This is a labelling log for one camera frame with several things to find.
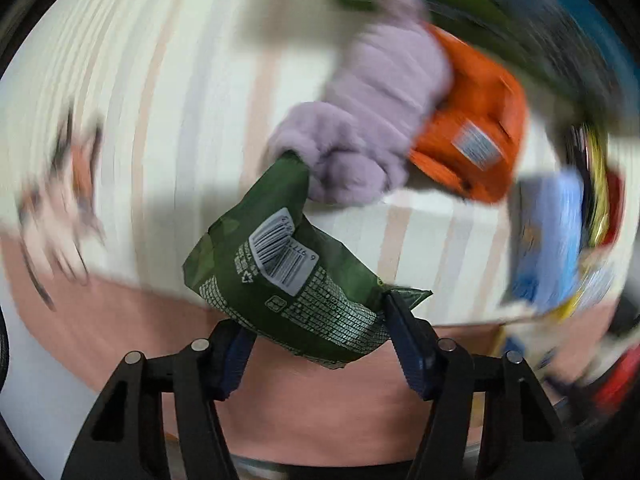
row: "metal screw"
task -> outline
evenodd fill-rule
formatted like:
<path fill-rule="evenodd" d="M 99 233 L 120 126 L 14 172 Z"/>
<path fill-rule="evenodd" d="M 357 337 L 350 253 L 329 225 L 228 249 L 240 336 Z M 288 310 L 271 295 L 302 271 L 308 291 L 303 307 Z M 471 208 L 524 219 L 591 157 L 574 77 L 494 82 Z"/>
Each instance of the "metal screw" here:
<path fill-rule="evenodd" d="M 140 361 L 140 359 L 142 359 L 142 354 L 140 352 L 129 352 L 124 356 L 124 362 L 128 365 L 134 365 Z"/>
<path fill-rule="evenodd" d="M 191 349 L 196 352 L 204 352 L 207 348 L 209 348 L 209 341 L 206 339 L 196 339 L 191 343 Z"/>
<path fill-rule="evenodd" d="M 516 352 L 515 350 L 509 350 L 507 352 L 507 360 L 510 363 L 519 365 L 522 362 L 522 354 L 520 352 Z"/>
<path fill-rule="evenodd" d="M 444 337 L 442 339 L 438 339 L 438 348 L 445 352 L 453 352 L 456 349 L 456 342 L 453 341 L 453 339 Z"/>

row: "snack bag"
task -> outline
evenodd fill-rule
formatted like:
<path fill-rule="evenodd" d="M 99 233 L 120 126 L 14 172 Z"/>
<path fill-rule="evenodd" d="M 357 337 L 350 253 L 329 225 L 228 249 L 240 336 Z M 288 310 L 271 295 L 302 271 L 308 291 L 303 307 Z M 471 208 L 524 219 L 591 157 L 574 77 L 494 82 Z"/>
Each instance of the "snack bag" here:
<path fill-rule="evenodd" d="M 287 152 L 222 215 L 183 265 L 185 284 L 245 328 L 328 368 L 389 336 L 382 294 L 410 308 L 430 291 L 385 285 L 302 213 L 308 167 Z"/>
<path fill-rule="evenodd" d="M 573 170 L 520 183 L 522 228 L 512 292 L 540 314 L 566 301 L 578 285 L 582 179 Z"/>

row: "green snack bag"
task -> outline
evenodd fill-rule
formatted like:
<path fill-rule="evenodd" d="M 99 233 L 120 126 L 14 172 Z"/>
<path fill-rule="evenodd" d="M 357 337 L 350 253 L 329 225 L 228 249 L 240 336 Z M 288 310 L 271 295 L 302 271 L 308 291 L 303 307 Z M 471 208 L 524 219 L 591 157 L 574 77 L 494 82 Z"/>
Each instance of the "green snack bag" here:
<path fill-rule="evenodd" d="M 302 213 L 309 171 L 289 152 L 200 239 L 185 284 L 245 328 L 328 368 L 375 350 L 389 335 L 382 294 L 410 308 L 430 291 L 388 286 Z"/>

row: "barcode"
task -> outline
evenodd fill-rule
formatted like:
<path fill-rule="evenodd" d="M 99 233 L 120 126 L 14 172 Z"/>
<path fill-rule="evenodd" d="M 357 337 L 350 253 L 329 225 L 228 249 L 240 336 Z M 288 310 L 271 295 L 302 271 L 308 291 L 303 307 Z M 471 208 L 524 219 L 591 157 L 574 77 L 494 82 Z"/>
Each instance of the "barcode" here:
<path fill-rule="evenodd" d="M 466 122 L 462 133 L 453 144 L 462 155 L 481 170 L 486 170 L 495 164 L 501 156 L 498 146 L 471 121 Z"/>
<path fill-rule="evenodd" d="M 260 273 L 273 285 L 295 296 L 318 262 L 318 254 L 292 238 L 294 224 L 283 207 L 249 236 Z"/>

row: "purple plush toy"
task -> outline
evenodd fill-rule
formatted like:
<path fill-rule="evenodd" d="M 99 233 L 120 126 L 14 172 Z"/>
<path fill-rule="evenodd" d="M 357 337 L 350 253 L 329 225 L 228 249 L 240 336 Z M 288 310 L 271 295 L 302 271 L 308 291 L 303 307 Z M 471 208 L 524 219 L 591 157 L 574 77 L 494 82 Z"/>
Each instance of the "purple plush toy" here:
<path fill-rule="evenodd" d="M 270 140 L 309 166 L 312 200 L 366 204 L 402 186 L 406 156 L 452 85 L 422 0 L 378 0 L 382 12 L 350 46 L 323 101 L 295 106 Z"/>

